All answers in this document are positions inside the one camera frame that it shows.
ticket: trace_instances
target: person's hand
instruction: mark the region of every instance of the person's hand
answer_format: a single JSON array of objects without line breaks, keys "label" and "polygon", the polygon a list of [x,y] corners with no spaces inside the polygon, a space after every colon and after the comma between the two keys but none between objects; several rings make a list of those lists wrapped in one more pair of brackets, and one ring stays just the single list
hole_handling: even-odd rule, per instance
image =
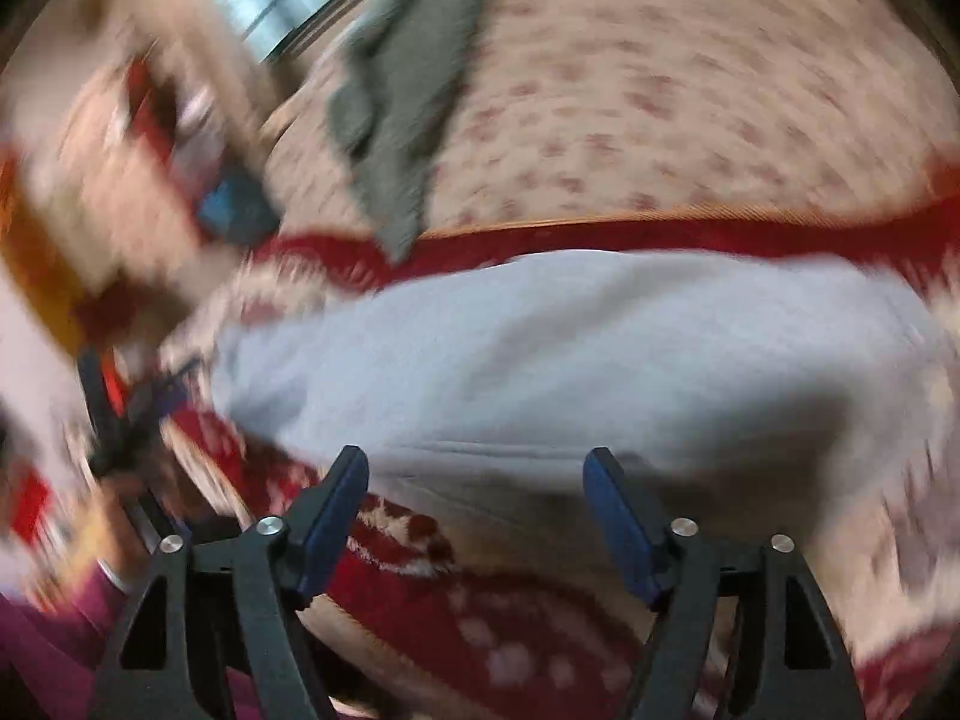
[{"label": "person's hand", "polygon": [[112,477],[100,483],[92,501],[101,533],[97,559],[123,583],[136,581],[150,557],[123,510],[123,502],[136,500],[143,490],[141,480],[133,476]]}]

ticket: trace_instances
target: gray-green towel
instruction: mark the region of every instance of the gray-green towel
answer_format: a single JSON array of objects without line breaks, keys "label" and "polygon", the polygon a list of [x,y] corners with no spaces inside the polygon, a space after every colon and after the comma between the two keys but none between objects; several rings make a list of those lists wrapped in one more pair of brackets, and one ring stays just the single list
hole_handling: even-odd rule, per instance
[{"label": "gray-green towel", "polygon": [[487,1],[371,0],[344,42],[347,81],[330,100],[328,126],[393,263],[424,228],[433,155]]}]

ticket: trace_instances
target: metal screw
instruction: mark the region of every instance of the metal screw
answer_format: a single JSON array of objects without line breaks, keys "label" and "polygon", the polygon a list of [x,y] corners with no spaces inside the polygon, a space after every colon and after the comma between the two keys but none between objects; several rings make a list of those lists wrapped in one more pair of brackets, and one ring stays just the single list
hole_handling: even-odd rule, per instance
[{"label": "metal screw", "polygon": [[670,523],[670,530],[677,534],[677,536],[696,536],[697,531],[700,527],[689,517],[677,517],[673,522]]},{"label": "metal screw", "polygon": [[283,520],[279,517],[264,517],[256,523],[256,531],[261,536],[272,536],[283,530]]},{"label": "metal screw", "polygon": [[793,552],[797,547],[793,543],[793,539],[790,536],[784,536],[783,533],[777,533],[776,536],[773,536],[770,539],[770,546],[778,552]]},{"label": "metal screw", "polygon": [[163,541],[160,541],[160,552],[165,552],[167,555],[179,552],[183,547],[184,540],[180,536],[167,536]]}]

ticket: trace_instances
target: white cloth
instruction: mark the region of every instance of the white cloth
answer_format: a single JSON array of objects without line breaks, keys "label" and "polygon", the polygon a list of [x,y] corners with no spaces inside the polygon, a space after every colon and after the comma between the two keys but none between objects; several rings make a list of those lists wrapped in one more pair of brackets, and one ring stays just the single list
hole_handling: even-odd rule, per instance
[{"label": "white cloth", "polygon": [[562,251],[229,328],[212,390],[301,459],[359,445],[441,519],[570,538],[608,446],[676,514],[803,538],[923,440],[944,343],[898,276],[840,260]]}]

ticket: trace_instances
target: purple clothing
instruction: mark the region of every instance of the purple clothing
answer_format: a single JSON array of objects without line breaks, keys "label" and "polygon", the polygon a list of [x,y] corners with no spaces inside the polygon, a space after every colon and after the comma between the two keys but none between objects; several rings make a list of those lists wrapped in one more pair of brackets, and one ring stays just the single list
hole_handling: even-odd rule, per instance
[{"label": "purple clothing", "polygon": [[[99,569],[56,614],[0,595],[0,671],[16,669],[50,720],[85,720],[93,673],[126,600]],[[230,671],[227,680],[237,720],[259,720],[250,678]]]}]

